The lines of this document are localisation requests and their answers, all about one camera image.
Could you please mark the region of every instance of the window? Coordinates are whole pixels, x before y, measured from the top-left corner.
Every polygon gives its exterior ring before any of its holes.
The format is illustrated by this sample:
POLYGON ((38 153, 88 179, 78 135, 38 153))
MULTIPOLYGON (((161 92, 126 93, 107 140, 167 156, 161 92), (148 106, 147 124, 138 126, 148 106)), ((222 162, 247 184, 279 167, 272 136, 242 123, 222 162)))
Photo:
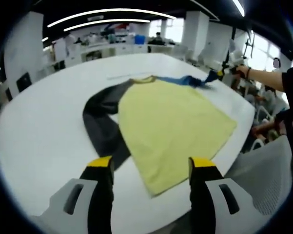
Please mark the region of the window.
POLYGON ((275 69, 273 66, 273 61, 274 61, 273 58, 267 59, 267 64, 266 64, 266 68, 265 68, 267 72, 271 72, 275 69))
POLYGON ((252 47, 248 46, 245 56, 248 58, 248 65, 257 70, 273 71, 273 59, 280 56, 280 49, 272 44, 267 39, 255 35, 254 38, 254 51, 251 58, 252 47))
POLYGON ((184 19, 168 19, 165 32, 165 38, 172 39, 174 42, 182 41, 184 19))
POLYGON ((258 90, 261 89, 261 86, 262 86, 262 83, 258 82, 258 81, 255 81, 255 86, 258 90))
POLYGON ((269 55, 273 58, 278 58, 279 54, 280 54, 280 49, 277 46, 270 44, 269 55))
POLYGON ((253 58, 249 58, 248 65, 257 70, 264 70, 266 68, 267 58, 268 55, 266 53, 254 48, 253 58))
POLYGON ((267 52, 269 47, 269 42, 265 38, 256 34, 254 38, 254 46, 255 48, 258 48, 264 52, 267 52))
POLYGON ((162 20, 153 20, 150 22, 150 32, 149 32, 149 37, 156 37, 156 33, 160 33, 161 31, 161 23, 162 20))

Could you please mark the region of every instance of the mesh chair back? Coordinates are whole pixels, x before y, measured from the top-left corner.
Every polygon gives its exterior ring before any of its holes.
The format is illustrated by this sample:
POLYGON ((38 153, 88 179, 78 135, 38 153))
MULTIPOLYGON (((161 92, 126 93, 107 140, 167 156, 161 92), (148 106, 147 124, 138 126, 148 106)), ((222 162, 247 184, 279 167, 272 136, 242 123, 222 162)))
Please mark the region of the mesh chair back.
POLYGON ((225 177, 231 178, 253 198, 254 207, 272 216, 292 187, 292 152, 286 136, 240 155, 225 177))

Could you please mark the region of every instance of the ceiling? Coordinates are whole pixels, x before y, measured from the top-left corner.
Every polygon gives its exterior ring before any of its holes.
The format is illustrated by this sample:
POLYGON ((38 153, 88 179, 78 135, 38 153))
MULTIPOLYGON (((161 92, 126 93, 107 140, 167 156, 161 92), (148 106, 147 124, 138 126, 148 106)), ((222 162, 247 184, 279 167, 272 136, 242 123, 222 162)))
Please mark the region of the ceiling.
MULTIPOLYGON (((193 2, 194 0, 35 0, 31 7, 32 11, 44 14, 43 36, 51 40, 62 37, 64 28, 87 22, 87 16, 68 20, 61 24, 47 28, 47 25, 67 16, 85 11, 107 8, 135 8, 161 12, 175 17, 185 17, 186 11, 200 10, 214 17, 193 2)), ((293 0, 239 0, 245 10, 242 17, 232 0, 196 0, 213 14, 219 17, 220 23, 236 26, 243 30, 254 30, 278 45, 282 52, 290 59, 293 58, 292 37, 286 26, 285 19, 293 22, 293 0)), ((100 13, 104 19, 160 19, 158 16, 134 12, 111 12, 100 13)))

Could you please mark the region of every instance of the white wall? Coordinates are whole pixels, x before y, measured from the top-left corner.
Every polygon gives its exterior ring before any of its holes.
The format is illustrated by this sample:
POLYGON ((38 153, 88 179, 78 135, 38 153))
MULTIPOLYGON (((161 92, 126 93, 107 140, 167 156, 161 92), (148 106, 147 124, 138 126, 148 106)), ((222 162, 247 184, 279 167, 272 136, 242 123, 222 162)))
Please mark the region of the white wall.
POLYGON ((211 60, 222 62, 229 49, 233 28, 224 24, 209 22, 206 44, 211 60))
POLYGON ((161 28, 160 28, 160 36, 162 38, 166 38, 166 30, 167 30, 167 20, 163 20, 161 22, 161 28))
POLYGON ((107 25, 96 25, 92 27, 86 27, 86 28, 81 28, 75 31, 71 31, 70 34, 73 35, 76 38, 83 38, 85 35, 88 35, 90 33, 99 33, 101 30, 103 30, 107 25))
POLYGON ((248 33, 240 30, 240 29, 236 29, 236 33, 235 33, 235 39, 234 42, 236 44, 236 46, 244 53, 243 51, 243 47, 246 43, 248 39, 248 33))
POLYGON ((150 32, 150 24, 149 23, 131 23, 130 31, 135 32, 138 35, 148 37, 150 32))
POLYGON ((209 17, 199 11, 186 12, 182 44, 189 50, 193 50, 193 58, 197 58, 205 48, 207 32, 209 27, 209 17))
POLYGON ((198 17, 198 31, 196 36, 194 57, 197 58, 201 51, 205 48, 207 42, 207 34, 209 28, 209 17, 200 12, 198 17))
POLYGON ((19 93, 16 81, 26 72, 32 83, 38 80, 43 54, 42 23, 42 14, 29 12, 9 35, 4 48, 4 68, 12 97, 19 93))

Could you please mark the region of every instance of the round table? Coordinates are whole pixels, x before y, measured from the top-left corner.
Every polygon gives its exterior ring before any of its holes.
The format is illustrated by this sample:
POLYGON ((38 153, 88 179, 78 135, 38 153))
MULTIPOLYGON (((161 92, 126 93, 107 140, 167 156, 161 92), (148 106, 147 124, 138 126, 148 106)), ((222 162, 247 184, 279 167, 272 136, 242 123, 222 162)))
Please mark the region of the round table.
MULTIPOLYGON (((108 86, 149 75, 207 76, 163 54, 102 58, 50 75, 5 106, 0 116, 0 172, 21 209, 40 215, 51 195, 71 178, 79 178, 87 163, 98 157, 82 120, 87 100, 108 86)), ((237 121, 234 133, 213 158, 224 175, 246 140, 254 108, 220 81, 199 92, 237 121)), ((113 191, 113 234, 150 233, 191 207, 188 180, 152 198, 131 158, 115 172, 113 191)))

